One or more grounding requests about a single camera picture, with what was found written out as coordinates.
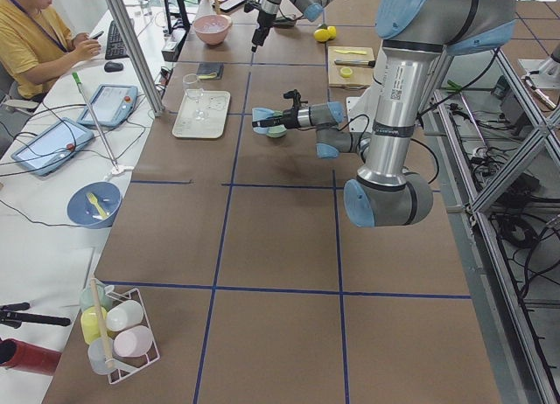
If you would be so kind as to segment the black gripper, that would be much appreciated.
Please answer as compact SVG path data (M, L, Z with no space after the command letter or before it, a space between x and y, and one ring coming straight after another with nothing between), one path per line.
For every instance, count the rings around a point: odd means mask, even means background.
M269 128L276 125L283 125L287 129L304 129L312 125L310 110L308 108L287 109L283 111L280 118L265 118L252 121L254 128Z
M274 26L275 14L260 12L257 16L257 27L251 40L252 45L263 45L269 36L270 29Z

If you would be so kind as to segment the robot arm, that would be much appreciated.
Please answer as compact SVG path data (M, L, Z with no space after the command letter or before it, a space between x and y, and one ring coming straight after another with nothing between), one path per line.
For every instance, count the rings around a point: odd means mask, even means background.
M277 19L281 2L283 0L259 0L248 1L244 7L246 12L258 11L257 28L251 41L251 51L256 52L259 46L263 46L269 36L270 29ZM302 16L314 22L323 13L324 8L334 0L289 0L302 14Z
M374 67L381 85L360 98L367 121L362 136L339 129L344 113L338 102L306 107L296 91L287 94L292 107L282 113L255 108L253 127L313 128L320 157L359 154L363 165L344 187L346 214L356 226L416 224L430 213L433 195L404 161L430 64L442 54L506 44L515 27L515 6L516 0L381 0L375 30L384 59Z

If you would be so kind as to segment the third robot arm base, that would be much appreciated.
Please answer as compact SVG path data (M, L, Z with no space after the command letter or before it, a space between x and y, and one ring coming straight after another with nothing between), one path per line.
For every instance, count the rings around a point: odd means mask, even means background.
M518 63L532 89L559 89L559 45L546 59L519 59Z

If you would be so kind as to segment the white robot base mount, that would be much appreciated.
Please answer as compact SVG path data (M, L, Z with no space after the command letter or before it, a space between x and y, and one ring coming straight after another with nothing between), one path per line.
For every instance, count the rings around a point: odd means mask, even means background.
M347 119L349 131L361 134L371 132L374 124L377 99L366 95L346 98Z

